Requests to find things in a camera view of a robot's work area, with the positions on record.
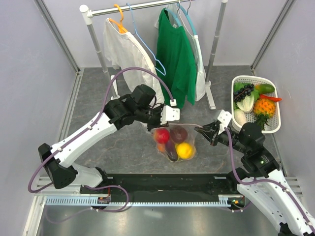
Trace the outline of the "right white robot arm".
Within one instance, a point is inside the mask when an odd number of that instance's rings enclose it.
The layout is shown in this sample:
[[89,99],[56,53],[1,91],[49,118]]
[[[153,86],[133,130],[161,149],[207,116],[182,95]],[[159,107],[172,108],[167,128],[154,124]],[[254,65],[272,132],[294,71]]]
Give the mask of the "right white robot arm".
[[313,236],[315,218],[308,213],[285,179],[273,155],[264,147],[265,136],[255,124],[245,123],[239,133],[221,123],[196,127],[212,146],[229,147],[232,171],[225,181],[230,193],[240,193],[274,225],[280,236]]

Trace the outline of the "red apple toy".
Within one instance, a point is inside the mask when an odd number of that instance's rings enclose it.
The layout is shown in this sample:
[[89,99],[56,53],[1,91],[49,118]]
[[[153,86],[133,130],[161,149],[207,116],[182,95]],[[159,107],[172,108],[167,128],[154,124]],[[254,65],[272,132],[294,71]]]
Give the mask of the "red apple toy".
[[166,144],[170,139],[170,133],[166,128],[158,128],[153,133],[153,139],[158,144]]

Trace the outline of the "clear pink-dotted zip bag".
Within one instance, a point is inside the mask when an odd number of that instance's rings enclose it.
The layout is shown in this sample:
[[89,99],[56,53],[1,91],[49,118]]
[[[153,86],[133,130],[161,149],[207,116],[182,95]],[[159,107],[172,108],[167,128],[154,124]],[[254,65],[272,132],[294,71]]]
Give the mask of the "clear pink-dotted zip bag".
[[[176,126],[176,125],[179,125],[179,126],[182,126],[183,128],[185,128],[186,130],[187,130],[187,132],[188,132],[188,137],[186,138],[186,140],[184,141],[184,142],[187,142],[187,143],[190,143],[191,145],[193,145],[193,147],[194,147],[194,156],[192,157],[192,158],[190,158],[190,159],[181,159],[181,158],[179,158],[178,157],[178,161],[176,161],[176,162],[182,162],[182,161],[189,161],[189,160],[191,160],[191,159],[193,159],[195,156],[196,156],[196,154],[197,154],[197,151],[196,151],[196,147],[195,147],[195,138],[196,138],[196,135],[197,135],[197,132],[195,131],[195,127],[201,127],[200,125],[197,125],[197,124],[192,124],[192,123],[182,123],[182,124],[177,124],[177,123],[170,123],[170,124],[168,124],[168,126],[167,127],[164,127],[164,128],[166,128],[169,132],[170,132],[170,128],[172,128],[172,127],[174,127],[174,126]],[[151,136],[152,136],[152,138],[153,138],[153,133],[154,133],[154,131],[156,130],[157,128],[155,128],[155,129],[153,129],[152,131],[151,131]],[[167,158],[168,159],[168,157],[167,157],[167,154],[166,154],[166,152],[165,153],[161,153],[160,151],[158,151],[158,153],[159,154],[161,154],[161,155],[163,155],[165,158]]]

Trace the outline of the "orange toy fruit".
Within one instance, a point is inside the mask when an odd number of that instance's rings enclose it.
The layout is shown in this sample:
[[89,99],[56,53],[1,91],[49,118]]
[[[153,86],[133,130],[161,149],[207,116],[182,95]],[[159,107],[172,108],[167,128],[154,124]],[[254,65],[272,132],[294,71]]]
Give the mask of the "orange toy fruit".
[[157,144],[157,149],[161,153],[165,153],[165,144]]

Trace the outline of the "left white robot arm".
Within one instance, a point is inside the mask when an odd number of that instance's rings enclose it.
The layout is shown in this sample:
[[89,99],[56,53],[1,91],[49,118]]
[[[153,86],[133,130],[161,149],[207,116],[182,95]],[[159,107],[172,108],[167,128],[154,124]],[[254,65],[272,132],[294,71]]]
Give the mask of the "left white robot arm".
[[91,121],[63,141],[52,146],[42,144],[38,152],[53,186],[62,189],[76,183],[104,193],[108,188],[105,172],[77,165],[75,160],[101,139],[134,121],[147,124],[151,130],[177,120],[177,108],[167,105],[150,108],[155,94],[149,86],[139,85],[132,93],[106,103]]

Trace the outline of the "dark red mangosteen toy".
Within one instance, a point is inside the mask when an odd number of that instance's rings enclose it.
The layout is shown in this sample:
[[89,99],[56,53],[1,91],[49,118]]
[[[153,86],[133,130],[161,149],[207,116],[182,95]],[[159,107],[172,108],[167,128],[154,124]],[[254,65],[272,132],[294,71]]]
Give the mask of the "dark red mangosteen toy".
[[186,140],[188,132],[182,126],[176,125],[170,128],[170,138],[173,142],[180,144]]

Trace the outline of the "purple eggplant toy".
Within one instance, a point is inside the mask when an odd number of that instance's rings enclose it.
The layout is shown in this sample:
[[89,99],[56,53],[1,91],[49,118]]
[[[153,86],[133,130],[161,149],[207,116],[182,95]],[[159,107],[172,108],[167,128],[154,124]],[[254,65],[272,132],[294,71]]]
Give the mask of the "purple eggplant toy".
[[165,144],[165,152],[170,161],[172,162],[178,161],[177,151],[172,140],[167,141],[167,143]]

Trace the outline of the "yellow pear toy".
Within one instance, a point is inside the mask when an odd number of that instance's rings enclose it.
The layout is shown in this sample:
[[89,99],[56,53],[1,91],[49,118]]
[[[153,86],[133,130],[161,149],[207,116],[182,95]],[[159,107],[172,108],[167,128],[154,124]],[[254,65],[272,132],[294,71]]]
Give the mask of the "yellow pear toy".
[[183,142],[176,145],[176,152],[181,159],[190,159],[194,156],[194,147],[190,143]]

